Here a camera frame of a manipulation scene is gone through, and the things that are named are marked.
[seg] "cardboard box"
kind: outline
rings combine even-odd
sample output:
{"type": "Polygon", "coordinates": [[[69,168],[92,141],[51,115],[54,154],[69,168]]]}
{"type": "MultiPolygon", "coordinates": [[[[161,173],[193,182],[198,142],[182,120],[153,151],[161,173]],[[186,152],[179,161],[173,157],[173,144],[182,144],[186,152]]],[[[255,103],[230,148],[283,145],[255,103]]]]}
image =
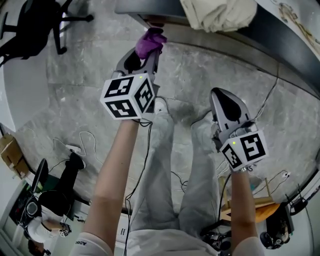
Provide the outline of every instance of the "cardboard box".
{"type": "Polygon", "coordinates": [[[12,135],[5,134],[0,138],[0,155],[4,163],[21,179],[28,174],[29,168],[24,155],[12,135]]]}

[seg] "wire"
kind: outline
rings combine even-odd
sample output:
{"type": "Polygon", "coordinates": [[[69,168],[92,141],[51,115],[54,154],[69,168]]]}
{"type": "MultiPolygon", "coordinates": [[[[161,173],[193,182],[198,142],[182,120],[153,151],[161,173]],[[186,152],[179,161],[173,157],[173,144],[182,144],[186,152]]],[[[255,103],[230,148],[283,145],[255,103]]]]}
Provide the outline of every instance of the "wire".
{"type": "Polygon", "coordinates": [[[61,163],[63,163],[64,161],[68,161],[69,159],[64,159],[61,162],[57,163],[54,167],[51,168],[51,170],[48,172],[48,174],[58,165],[60,165],[61,163]]]}
{"type": "Polygon", "coordinates": [[[183,191],[183,193],[186,193],[186,191],[183,189],[183,186],[187,186],[185,185],[185,183],[187,183],[188,181],[186,180],[185,182],[182,182],[182,179],[178,174],[176,174],[174,171],[171,171],[171,173],[179,178],[180,184],[181,184],[181,190],[183,191]]]}
{"type": "MultiPolygon", "coordinates": [[[[268,181],[268,184],[269,184],[270,182],[272,182],[278,175],[280,175],[280,174],[283,173],[283,172],[286,172],[286,174],[288,174],[288,172],[287,172],[286,170],[279,171],[275,176],[273,176],[272,179],[270,179],[270,180],[268,181]]],[[[278,189],[278,187],[279,187],[282,183],[284,183],[288,178],[289,178],[289,176],[287,176],[284,181],[280,182],[280,183],[278,184],[278,186],[275,188],[275,190],[273,190],[273,191],[270,193],[270,195],[273,194],[273,193],[278,189]]],[[[264,188],[266,188],[266,187],[267,187],[267,185],[264,185],[259,191],[255,192],[255,193],[253,194],[253,196],[256,195],[256,194],[258,194],[258,193],[261,192],[262,190],[264,190],[264,188]]]]}
{"type": "Polygon", "coordinates": [[[227,159],[224,159],[220,164],[219,164],[219,166],[216,168],[216,170],[219,170],[220,169],[220,167],[223,165],[223,164],[227,164],[228,162],[227,162],[227,159]]]}
{"type": "Polygon", "coordinates": [[[223,198],[224,198],[224,191],[225,191],[225,189],[226,189],[226,185],[227,185],[228,180],[230,179],[230,177],[231,177],[231,173],[228,175],[228,177],[226,178],[225,183],[224,183],[224,185],[223,185],[223,189],[222,189],[222,193],[221,193],[221,197],[220,197],[219,211],[218,211],[218,221],[220,221],[222,200],[223,200],[223,198]]]}
{"type": "Polygon", "coordinates": [[[217,175],[217,178],[219,179],[221,177],[222,174],[224,174],[225,172],[229,171],[230,167],[229,165],[223,169],[218,175],[217,175]]]}
{"type": "Polygon", "coordinates": [[[261,181],[263,181],[263,179],[262,179],[261,177],[255,175],[255,174],[253,174],[253,173],[251,173],[251,172],[252,172],[252,171],[248,171],[248,174],[249,174],[250,176],[256,177],[256,178],[260,179],[261,181]]]}
{"type": "Polygon", "coordinates": [[[131,212],[132,212],[130,199],[133,196],[133,194],[135,193],[135,191],[137,190],[137,187],[138,187],[138,185],[140,183],[142,175],[144,174],[144,171],[146,169],[147,159],[148,159],[149,150],[150,150],[151,129],[152,129],[152,126],[153,126],[153,123],[151,121],[148,121],[148,120],[146,120],[147,122],[140,122],[140,121],[137,121],[137,120],[133,120],[133,121],[136,122],[136,123],[139,123],[142,127],[148,127],[149,126],[149,130],[148,130],[148,144],[147,144],[147,150],[146,150],[146,156],[145,156],[145,159],[144,159],[143,169],[141,171],[141,174],[139,176],[139,179],[137,180],[137,183],[136,183],[134,189],[132,190],[132,192],[129,195],[127,195],[125,197],[125,209],[126,209],[127,214],[128,214],[128,229],[127,229],[126,238],[125,238],[125,246],[124,246],[124,253],[123,253],[124,256],[127,256],[127,244],[128,244],[128,237],[129,237],[129,232],[130,232],[130,221],[131,221],[131,212]]]}
{"type": "Polygon", "coordinates": [[[96,144],[97,144],[97,142],[96,142],[96,138],[95,138],[95,136],[94,136],[91,132],[89,132],[89,131],[80,131],[80,132],[79,132],[79,137],[80,137],[81,145],[82,145],[82,148],[83,148],[83,151],[84,151],[84,155],[79,154],[79,153],[76,153],[76,154],[77,154],[78,156],[80,156],[80,157],[86,157],[86,156],[87,156],[87,152],[86,152],[86,149],[85,149],[85,146],[84,146],[84,142],[82,141],[81,134],[90,134],[90,135],[93,137],[93,139],[94,139],[94,145],[93,145],[94,157],[95,157],[95,159],[96,159],[99,163],[104,164],[103,162],[101,162],[101,161],[97,158],[97,151],[96,151],[96,144]]]}
{"type": "Polygon", "coordinates": [[[278,80],[279,80],[279,68],[280,68],[280,64],[277,63],[275,82],[274,82],[273,86],[271,87],[271,90],[268,92],[267,96],[265,97],[265,99],[264,99],[264,101],[263,101],[258,113],[256,114],[255,118],[253,119],[253,121],[256,121],[262,115],[262,113],[264,112],[264,110],[265,110],[265,108],[267,106],[267,101],[268,101],[269,97],[272,95],[272,93],[276,89],[276,86],[277,86],[278,80]]]}
{"type": "Polygon", "coordinates": [[[282,183],[285,183],[288,178],[289,178],[289,176],[287,176],[284,181],[280,182],[280,183],[278,184],[278,186],[276,186],[276,188],[270,193],[270,195],[272,195],[272,194],[279,188],[279,186],[280,186],[282,183]]]}

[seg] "white cloth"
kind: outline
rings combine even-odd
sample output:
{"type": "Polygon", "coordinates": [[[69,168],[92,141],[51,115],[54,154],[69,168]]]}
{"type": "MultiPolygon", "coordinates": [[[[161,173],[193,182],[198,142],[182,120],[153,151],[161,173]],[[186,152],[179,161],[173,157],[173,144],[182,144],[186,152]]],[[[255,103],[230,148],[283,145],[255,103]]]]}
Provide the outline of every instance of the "white cloth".
{"type": "Polygon", "coordinates": [[[41,205],[41,217],[34,218],[28,225],[27,231],[29,236],[32,238],[32,240],[38,242],[38,243],[44,243],[46,240],[51,239],[59,234],[59,232],[56,231],[50,231],[48,230],[42,222],[44,221],[55,221],[55,222],[61,222],[63,220],[63,217],[56,215],[48,208],[41,205]]]}
{"type": "MultiPolygon", "coordinates": [[[[128,256],[217,256],[218,253],[205,242],[176,230],[138,230],[130,233],[128,256]]],[[[112,256],[107,243],[97,236],[81,233],[70,256],[112,256]]],[[[264,256],[257,237],[242,241],[233,256],[264,256]]]]}
{"type": "Polygon", "coordinates": [[[191,27],[206,32],[247,27],[257,12],[254,0],[180,0],[191,27]]]}

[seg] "leg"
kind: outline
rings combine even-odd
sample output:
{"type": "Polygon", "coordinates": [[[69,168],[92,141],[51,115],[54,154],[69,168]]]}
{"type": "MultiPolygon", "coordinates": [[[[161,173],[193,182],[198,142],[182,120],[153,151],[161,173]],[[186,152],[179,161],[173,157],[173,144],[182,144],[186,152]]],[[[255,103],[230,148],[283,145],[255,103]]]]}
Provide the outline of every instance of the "leg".
{"type": "Polygon", "coordinates": [[[163,99],[156,99],[155,112],[149,158],[134,203],[130,231],[179,228],[171,197],[174,121],[163,99]]]}
{"type": "Polygon", "coordinates": [[[73,200],[78,171],[84,169],[84,167],[81,158],[77,154],[71,153],[70,160],[65,163],[65,169],[59,182],[53,190],[44,192],[39,197],[39,203],[58,216],[67,214],[73,200]]]}
{"type": "Polygon", "coordinates": [[[53,26],[53,37],[55,42],[56,51],[59,55],[64,54],[67,51],[66,47],[60,46],[60,22],[56,22],[53,26]]]}
{"type": "Polygon", "coordinates": [[[72,197],[78,171],[84,168],[85,165],[80,156],[71,153],[70,160],[65,162],[65,169],[54,190],[63,193],[67,199],[72,197]]]}
{"type": "Polygon", "coordinates": [[[218,216],[218,179],[215,174],[211,140],[212,113],[191,126],[193,144],[192,171],[182,200],[180,229],[200,238],[203,228],[218,216]]]}

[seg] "light gray pants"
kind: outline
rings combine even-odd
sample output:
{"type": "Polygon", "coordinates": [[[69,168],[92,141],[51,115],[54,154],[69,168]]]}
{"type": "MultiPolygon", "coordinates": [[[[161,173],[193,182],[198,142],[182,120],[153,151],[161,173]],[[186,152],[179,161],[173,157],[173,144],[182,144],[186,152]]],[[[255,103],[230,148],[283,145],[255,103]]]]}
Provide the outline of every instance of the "light gray pants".
{"type": "Polygon", "coordinates": [[[139,184],[130,231],[177,229],[200,238],[201,230],[216,222],[219,188],[210,132],[210,123],[203,120],[191,127],[192,170],[177,217],[171,195],[174,121],[168,113],[156,115],[149,157],[139,184]]]}

